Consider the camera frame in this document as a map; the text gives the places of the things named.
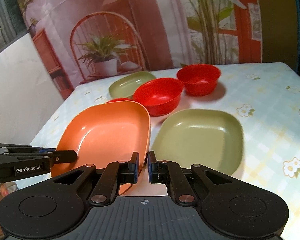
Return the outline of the orange square plate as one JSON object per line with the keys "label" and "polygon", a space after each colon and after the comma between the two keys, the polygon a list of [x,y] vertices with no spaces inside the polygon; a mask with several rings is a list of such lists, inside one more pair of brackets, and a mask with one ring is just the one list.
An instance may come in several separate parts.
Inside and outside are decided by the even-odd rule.
{"label": "orange square plate", "polygon": [[150,135],[149,113],[137,102],[117,101],[89,107],[70,121],[57,146],[57,150],[74,150],[76,162],[54,165],[51,176],[85,164],[105,168],[114,161],[129,161],[133,152],[139,153],[142,169]]}

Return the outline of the green square plate near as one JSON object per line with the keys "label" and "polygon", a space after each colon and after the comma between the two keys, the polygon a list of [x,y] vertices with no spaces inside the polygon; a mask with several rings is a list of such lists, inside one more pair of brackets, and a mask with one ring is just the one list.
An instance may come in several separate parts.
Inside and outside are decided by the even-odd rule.
{"label": "green square plate near", "polygon": [[243,159],[243,128],[231,114],[210,109],[185,109],[164,120],[151,149],[158,160],[182,168],[202,164],[227,175]]}

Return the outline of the green square plate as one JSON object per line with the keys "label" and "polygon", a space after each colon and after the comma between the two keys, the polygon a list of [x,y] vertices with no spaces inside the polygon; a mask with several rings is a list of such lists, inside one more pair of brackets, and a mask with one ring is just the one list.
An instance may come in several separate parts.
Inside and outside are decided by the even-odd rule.
{"label": "green square plate", "polygon": [[158,160],[182,168],[202,164],[227,175],[243,159],[243,128],[231,114],[210,109],[185,109],[164,120],[151,149]]}
{"label": "green square plate", "polygon": [[125,76],[109,86],[109,95],[112,99],[131,99],[135,91],[144,83],[154,80],[156,77],[150,72],[137,72]]}

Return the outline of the red bowl nearest left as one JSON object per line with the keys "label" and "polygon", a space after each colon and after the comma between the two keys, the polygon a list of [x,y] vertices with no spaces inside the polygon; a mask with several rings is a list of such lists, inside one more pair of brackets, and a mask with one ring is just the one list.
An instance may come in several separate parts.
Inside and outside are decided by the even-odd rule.
{"label": "red bowl nearest left", "polygon": [[133,100],[129,98],[116,98],[116,99],[111,99],[105,103],[121,102],[121,101],[133,101]]}

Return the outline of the red bowl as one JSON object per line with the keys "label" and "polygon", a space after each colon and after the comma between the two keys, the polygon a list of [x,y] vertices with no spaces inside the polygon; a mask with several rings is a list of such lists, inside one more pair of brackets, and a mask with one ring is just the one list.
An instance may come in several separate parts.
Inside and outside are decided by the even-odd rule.
{"label": "red bowl", "polygon": [[121,102],[121,101],[133,101],[133,100],[129,98],[116,98],[116,99],[111,99],[105,103]]}
{"label": "red bowl", "polygon": [[192,64],[178,70],[177,79],[190,96],[206,96],[211,94],[218,83],[221,71],[209,64]]}
{"label": "red bowl", "polygon": [[163,116],[178,107],[183,88],[181,81],[162,77],[141,85],[134,92],[132,99],[142,104],[150,116]]}

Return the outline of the green square plate far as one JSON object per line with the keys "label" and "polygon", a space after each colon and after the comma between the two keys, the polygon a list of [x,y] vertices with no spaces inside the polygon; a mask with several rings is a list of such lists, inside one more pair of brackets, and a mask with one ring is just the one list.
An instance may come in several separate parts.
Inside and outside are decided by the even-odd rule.
{"label": "green square plate far", "polygon": [[125,76],[109,86],[109,95],[112,99],[131,99],[135,91],[144,83],[154,80],[156,77],[150,72],[137,72]]}

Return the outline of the red bowl middle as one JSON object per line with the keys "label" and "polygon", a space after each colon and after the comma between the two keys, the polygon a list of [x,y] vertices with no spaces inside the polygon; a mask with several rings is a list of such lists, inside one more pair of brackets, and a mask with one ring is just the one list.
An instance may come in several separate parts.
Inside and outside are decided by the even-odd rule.
{"label": "red bowl middle", "polygon": [[162,77],[141,85],[134,92],[132,99],[142,104],[150,116],[163,116],[178,107],[183,88],[181,81]]}

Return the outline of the printed backdrop curtain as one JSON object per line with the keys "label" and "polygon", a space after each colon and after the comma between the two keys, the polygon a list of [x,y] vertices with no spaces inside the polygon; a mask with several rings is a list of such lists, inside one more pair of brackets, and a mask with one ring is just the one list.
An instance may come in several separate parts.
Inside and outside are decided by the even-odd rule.
{"label": "printed backdrop curtain", "polygon": [[262,60],[258,0],[17,1],[63,98],[106,77]]}

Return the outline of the red bowl far right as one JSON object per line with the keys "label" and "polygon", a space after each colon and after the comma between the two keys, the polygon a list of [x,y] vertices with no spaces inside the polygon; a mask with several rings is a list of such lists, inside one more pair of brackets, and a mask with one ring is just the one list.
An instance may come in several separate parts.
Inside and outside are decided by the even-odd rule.
{"label": "red bowl far right", "polygon": [[190,96],[206,96],[211,94],[218,83],[221,71],[209,64],[192,64],[178,70],[177,79]]}

